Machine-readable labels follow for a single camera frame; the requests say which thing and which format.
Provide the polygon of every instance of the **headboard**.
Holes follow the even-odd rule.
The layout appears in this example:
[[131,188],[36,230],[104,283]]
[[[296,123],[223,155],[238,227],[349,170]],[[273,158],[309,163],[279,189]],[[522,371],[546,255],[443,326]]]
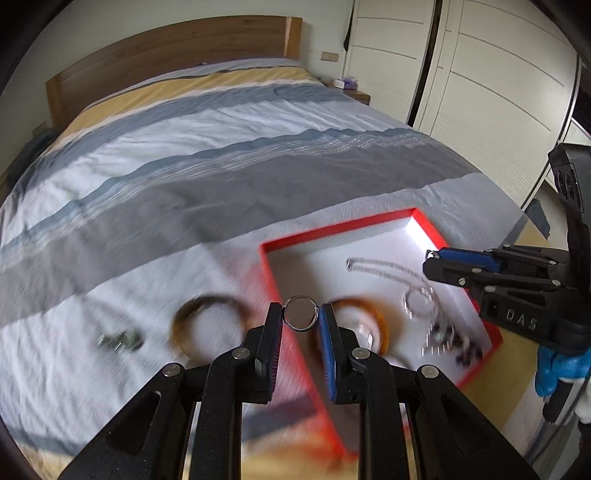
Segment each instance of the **headboard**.
[[119,40],[47,81],[54,128],[62,132],[92,102],[173,70],[249,57],[298,60],[301,25],[299,17],[213,17]]

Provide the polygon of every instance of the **yellow stripe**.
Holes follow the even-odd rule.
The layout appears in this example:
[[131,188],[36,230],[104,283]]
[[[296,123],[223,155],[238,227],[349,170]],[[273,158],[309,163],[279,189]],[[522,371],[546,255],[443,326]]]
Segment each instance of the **yellow stripe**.
[[299,67],[273,67],[237,72],[218,72],[195,79],[171,79],[153,83],[105,100],[82,112],[60,135],[66,138],[80,130],[91,128],[109,117],[123,115],[153,103],[171,100],[195,90],[211,90],[218,87],[237,87],[244,83],[269,82],[273,80],[307,80],[310,74]]

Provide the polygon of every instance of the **nightstand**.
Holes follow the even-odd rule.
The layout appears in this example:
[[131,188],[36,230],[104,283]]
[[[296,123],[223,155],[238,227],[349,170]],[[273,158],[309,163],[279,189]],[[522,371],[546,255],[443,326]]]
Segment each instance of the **nightstand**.
[[342,88],[337,88],[332,85],[327,85],[327,87],[333,88],[335,90],[340,90],[346,96],[354,98],[355,100],[357,100],[358,102],[361,102],[364,105],[369,105],[369,101],[371,100],[371,97],[367,93],[363,93],[360,90],[343,90]]

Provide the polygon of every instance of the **screw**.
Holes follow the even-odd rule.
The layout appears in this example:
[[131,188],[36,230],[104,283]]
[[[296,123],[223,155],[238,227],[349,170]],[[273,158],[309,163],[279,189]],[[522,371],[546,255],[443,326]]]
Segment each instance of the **screw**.
[[162,373],[165,377],[175,377],[181,372],[181,366],[179,364],[168,364],[164,365]]
[[235,348],[234,350],[232,350],[232,356],[236,360],[244,360],[245,358],[248,358],[251,356],[251,351],[248,348],[246,348],[245,346],[239,346],[238,348]]
[[426,378],[437,378],[439,376],[439,370],[437,367],[432,365],[425,365],[421,367],[421,373]]
[[366,348],[362,348],[360,346],[358,346],[357,348],[353,348],[351,354],[353,355],[353,358],[356,358],[357,360],[364,360],[366,358],[369,358],[369,350],[367,350]]

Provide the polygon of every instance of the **blue stripe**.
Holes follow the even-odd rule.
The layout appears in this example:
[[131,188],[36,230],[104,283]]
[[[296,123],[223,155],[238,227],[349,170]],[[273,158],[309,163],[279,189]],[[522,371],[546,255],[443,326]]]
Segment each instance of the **blue stripe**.
[[[174,155],[171,157],[165,157],[159,160],[154,160],[152,162],[146,163],[145,165],[141,166],[137,170],[127,175],[113,177],[108,180],[105,180],[100,185],[100,187],[98,187],[93,192],[89,193],[87,196],[66,203],[66,205],[64,205],[55,214],[43,219],[39,223],[32,226],[30,229],[23,231],[18,236],[10,240],[2,248],[0,248],[0,256],[4,257],[6,255],[12,254],[24,242],[36,241],[40,236],[44,235],[44,233],[47,230],[55,227],[56,225],[62,222],[70,221],[71,218],[83,213],[99,199],[103,201],[112,199],[117,194],[119,194],[124,188],[126,188],[126,186],[128,186],[135,180],[141,178],[148,179],[150,177],[159,177],[161,174],[161,170],[164,168],[177,166],[178,170],[184,170],[187,168],[188,164],[192,166],[198,166],[201,163],[214,160],[223,155],[238,152],[243,154],[248,151],[256,151],[258,149],[265,147],[280,146],[282,144],[291,144],[294,142],[294,140],[297,140],[301,143],[305,143],[312,142],[321,137],[343,138],[364,136],[373,138],[394,138],[404,134],[411,135],[413,138],[428,138],[425,135],[415,132],[414,130],[408,128],[391,128],[382,132],[358,132],[351,129],[338,130],[334,128],[325,131],[309,129],[298,135],[282,135],[280,137],[274,138],[257,138],[256,140],[250,140],[247,142],[240,142],[237,144],[227,145],[223,148],[212,148],[210,150],[204,150],[201,152],[194,153],[192,155]],[[171,173],[174,173],[174,171],[167,170],[167,175],[170,175]]]
[[177,98],[155,105],[151,109],[115,120],[97,128],[65,147],[50,153],[35,168],[29,168],[14,187],[20,197],[56,172],[66,168],[83,155],[140,128],[184,115],[220,109],[246,103],[281,102],[323,103],[351,100],[336,89],[320,84],[267,85],[263,87],[237,87],[223,92],[204,93],[196,97]]

